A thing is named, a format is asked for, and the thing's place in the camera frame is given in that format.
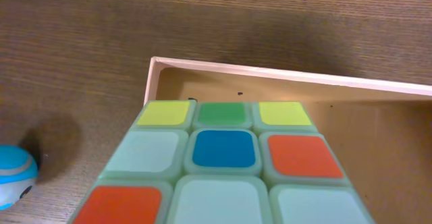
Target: blue toy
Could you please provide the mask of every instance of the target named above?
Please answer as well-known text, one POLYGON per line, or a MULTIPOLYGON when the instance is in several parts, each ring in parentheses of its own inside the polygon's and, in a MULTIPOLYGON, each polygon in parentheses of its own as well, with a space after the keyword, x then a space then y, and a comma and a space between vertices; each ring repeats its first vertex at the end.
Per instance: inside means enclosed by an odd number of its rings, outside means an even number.
POLYGON ((0 211, 11 207, 32 189, 38 168, 33 157, 17 146, 0 146, 0 211))

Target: wood grain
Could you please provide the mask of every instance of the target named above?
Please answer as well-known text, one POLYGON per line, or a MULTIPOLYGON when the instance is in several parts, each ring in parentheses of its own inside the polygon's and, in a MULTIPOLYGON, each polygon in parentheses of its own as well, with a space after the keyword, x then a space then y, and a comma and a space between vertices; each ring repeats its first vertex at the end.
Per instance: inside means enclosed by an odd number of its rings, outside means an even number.
POLYGON ((63 223, 140 110, 152 56, 432 84, 432 0, 1 0, 0 139, 39 187, 0 223, 63 223))

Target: cardboard box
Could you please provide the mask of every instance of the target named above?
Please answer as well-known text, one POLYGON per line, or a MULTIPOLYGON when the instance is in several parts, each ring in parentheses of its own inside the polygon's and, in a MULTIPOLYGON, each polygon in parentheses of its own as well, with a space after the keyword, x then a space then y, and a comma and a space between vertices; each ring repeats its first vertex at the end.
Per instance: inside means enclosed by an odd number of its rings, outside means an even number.
POLYGON ((432 214, 432 86, 153 57, 145 100, 301 101, 377 223, 432 214))

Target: cube face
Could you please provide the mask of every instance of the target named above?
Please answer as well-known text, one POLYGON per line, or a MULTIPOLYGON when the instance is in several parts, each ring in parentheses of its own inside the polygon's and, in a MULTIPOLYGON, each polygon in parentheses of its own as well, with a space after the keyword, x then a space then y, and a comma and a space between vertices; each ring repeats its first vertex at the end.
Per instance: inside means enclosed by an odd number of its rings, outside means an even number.
POLYGON ((159 181, 96 182, 69 223, 165 223, 172 187, 159 181))
POLYGON ((259 175, 257 137, 248 130, 197 130, 189 139, 184 166, 187 173, 259 175))
POLYGON ((256 161, 252 135, 241 131, 202 131, 196 136, 192 160, 203 167, 250 167, 256 161))
POLYGON ((276 224, 374 223, 352 188, 276 186, 270 202, 276 224))
POLYGON ((275 170, 282 175, 342 178, 335 159, 318 136, 274 135, 267 139, 275 170))
POLYGON ((199 103, 193 127, 242 128, 252 127, 249 103, 199 103))
POLYGON ((275 184, 350 186, 320 134, 266 132, 260 136, 263 179, 275 184))
POLYGON ((135 121, 135 128, 190 130, 196 102, 149 101, 135 121))
POLYGON ((257 102, 252 104, 254 131, 316 132, 317 128, 299 102, 257 102))
POLYGON ((267 189, 249 176, 189 175, 175 187, 167 224, 272 223, 267 189))
POLYGON ((181 130, 131 130, 100 177, 174 182, 181 175, 187 140, 181 130))

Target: round toy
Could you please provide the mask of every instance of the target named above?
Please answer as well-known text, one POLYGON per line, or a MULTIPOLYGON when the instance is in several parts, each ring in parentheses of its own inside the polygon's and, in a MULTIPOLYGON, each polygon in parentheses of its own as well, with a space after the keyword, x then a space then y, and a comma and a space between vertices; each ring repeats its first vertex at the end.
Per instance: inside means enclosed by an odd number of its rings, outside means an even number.
POLYGON ((30 154, 17 146, 0 145, 0 210, 29 193, 37 175, 38 168, 30 154))

